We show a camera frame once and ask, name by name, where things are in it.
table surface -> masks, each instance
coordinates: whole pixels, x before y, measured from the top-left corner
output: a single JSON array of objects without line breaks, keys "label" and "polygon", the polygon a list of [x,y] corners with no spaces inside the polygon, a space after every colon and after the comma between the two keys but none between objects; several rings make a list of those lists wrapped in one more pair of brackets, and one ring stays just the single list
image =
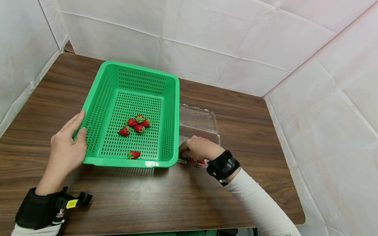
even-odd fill
[{"label": "table surface", "polygon": [[[81,110],[102,61],[61,54],[0,139],[0,235],[8,235],[27,190],[43,175],[50,137]],[[295,224],[305,216],[265,101],[180,80],[180,102],[216,114],[222,146]],[[63,235],[100,235],[253,227],[236,199],[204,168],[82,165],[69,193],[93,194],[88,208],[68,210]]]}]

white sleeve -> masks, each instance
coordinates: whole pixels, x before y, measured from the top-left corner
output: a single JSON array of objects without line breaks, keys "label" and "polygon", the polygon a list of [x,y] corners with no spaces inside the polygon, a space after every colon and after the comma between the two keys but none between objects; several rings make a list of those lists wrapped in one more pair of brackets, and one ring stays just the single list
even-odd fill
[{"label": "white sleeve", "polygon": [[243,169],[225,188],[238,199],[263,235],[301,235],[279,205]]},{"label": "white sleeve", "polygon": [[34,230],[29,228],[22,228],[16,224],[11,236],[56,236],[59,232],[60,225],[61,224]]}]

white backdrop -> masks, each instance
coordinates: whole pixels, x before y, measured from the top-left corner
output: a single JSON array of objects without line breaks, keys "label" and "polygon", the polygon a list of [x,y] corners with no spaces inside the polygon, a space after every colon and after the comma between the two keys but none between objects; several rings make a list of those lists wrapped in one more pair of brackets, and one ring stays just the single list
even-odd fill
[{"label": "white backdrop", "polygon": [[378,3],[264,97],[303,235],[377,235],[377,42]]},{"label": "white backdrop", "polygon": [[375,0],[58,0],[77,54],[265,95]]},{"label": "white backdrop", "polygon": [[68,40],[68,35],[64,29],[63,20],[58,12],[56,0],[39,0],[45,17],[50,25],[51,31],[55,37],[55,41],[62,50]]},{"label": "white backdrop", "polygon": [[38,0],[0,0],[0,137],[59,55]]}]

black wrist strap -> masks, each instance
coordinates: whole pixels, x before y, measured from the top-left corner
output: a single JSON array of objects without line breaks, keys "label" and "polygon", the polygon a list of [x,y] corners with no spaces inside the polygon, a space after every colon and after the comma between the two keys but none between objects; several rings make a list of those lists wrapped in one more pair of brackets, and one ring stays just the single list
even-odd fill
[{"label": "black wrist strap", "polygon": [[225,179],[240,167],[239,162],[232,157],[231,152],[228,150],[224,151],[215,160],[208,162],[208,165],[206,171],[209,175],[216,178],[223,186],[227,185]]},{"label": "black wrist strap", "polygon": [[92,199],[92,195],[83,192],[77,198],[73,197],[67,194],[68,187],[47,196],[38,196],[35,190],[28,191],[14,220],[23,228],[38,230],[51,225],[57,217],[61,218],[57,222],[61,222],[66,208],[87,206]]}]

strawberry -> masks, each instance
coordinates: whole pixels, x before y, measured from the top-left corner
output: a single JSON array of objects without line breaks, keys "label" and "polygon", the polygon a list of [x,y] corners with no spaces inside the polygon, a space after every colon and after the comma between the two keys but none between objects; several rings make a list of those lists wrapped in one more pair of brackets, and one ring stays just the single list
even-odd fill
[{"label": "strawberry", "polygon": [[142,134],[146,131],[146,128],[143,125],[136,125],[134,129],[137,133]]},{"label": "strawberry", "polygon": [[130,118],[128,121],[126,121],[125,122],[126,123],[126,125],[128,125],[128,126],[130,126],[130,127],[134,127],[135,125],[138,125],[138,123],[134,120],[134,119],[132,119],[132,118]]},{"label": "strawberry", "polygon": [[144,118],[141,114],[138,114],[138,115],[135,116],[135,121],[140,124],[144,121]]},{"label": "strawberry", "polygon": [[144,121],[142,121],[141,125],[143,125],[144,127],[149,127],[151,124],[151,121],[149,119],[145,119]]},{"label": "strawberry", "polygon": [[123,136],[129,135],[130,134],[130,127],[128,127],[128,126],[123,127],[122,129],[120,129],[120,131],[118,131],[118,134],[123,135]]},{"label": "strawberry", "polygon": [[141,155],[141,153],[138,152],[138,151],[130,151],[130,152],[127,153],[127,158],[128,158],[128,159],[135,160],[135,159],[137,159],[140,155]]}]

